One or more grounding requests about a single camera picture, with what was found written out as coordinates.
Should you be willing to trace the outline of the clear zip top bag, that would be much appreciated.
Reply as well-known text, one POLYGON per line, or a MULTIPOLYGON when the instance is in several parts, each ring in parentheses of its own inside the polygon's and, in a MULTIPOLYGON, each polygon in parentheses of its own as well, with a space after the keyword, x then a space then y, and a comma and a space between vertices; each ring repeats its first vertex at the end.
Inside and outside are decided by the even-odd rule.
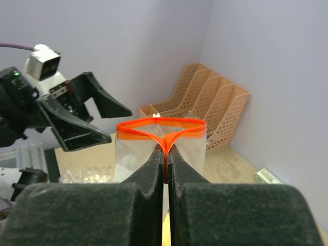
POLYGON ((116 127, 115 181, 122 182, 139 169, 156 146, 165 165, 176 147, 184 161, 200 174, 204 170, 207 123, 197 118, 145 117, 121 122, 116 127))

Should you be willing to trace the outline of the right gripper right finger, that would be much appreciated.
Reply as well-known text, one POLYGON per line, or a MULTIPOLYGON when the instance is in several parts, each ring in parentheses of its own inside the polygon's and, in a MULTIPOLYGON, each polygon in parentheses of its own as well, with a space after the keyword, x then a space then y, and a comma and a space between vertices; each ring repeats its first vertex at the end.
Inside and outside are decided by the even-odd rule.
POLYGON ((172 148, 168 187, 172 245, 323 245, 293 186, 211 183, 172 148))

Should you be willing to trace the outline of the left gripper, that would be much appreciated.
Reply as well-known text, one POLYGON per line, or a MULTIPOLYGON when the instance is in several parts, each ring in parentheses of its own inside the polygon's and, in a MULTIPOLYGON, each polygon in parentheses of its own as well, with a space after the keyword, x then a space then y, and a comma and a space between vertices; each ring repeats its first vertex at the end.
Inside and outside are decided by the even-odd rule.
POLYGON ((40 96, 16 67, 1 71, 1 147, 27 139, 25 131, 43 133, 50 128, 65 152, 112 141, 109 134, 90 124, 85 102, 93 98, 102 118, 132 116, 132 111, 112 97, 92 72, 84 72, 40 96))

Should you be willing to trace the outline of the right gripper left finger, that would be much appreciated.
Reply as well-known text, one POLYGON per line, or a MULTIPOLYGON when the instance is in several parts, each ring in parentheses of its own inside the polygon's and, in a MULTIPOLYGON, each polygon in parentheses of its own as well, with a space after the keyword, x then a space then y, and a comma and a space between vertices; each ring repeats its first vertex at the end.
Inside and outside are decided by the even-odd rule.
POLYGON ((17 198, 1 245, 161 245, 164 154, 120 183, 38 183, 17 198))

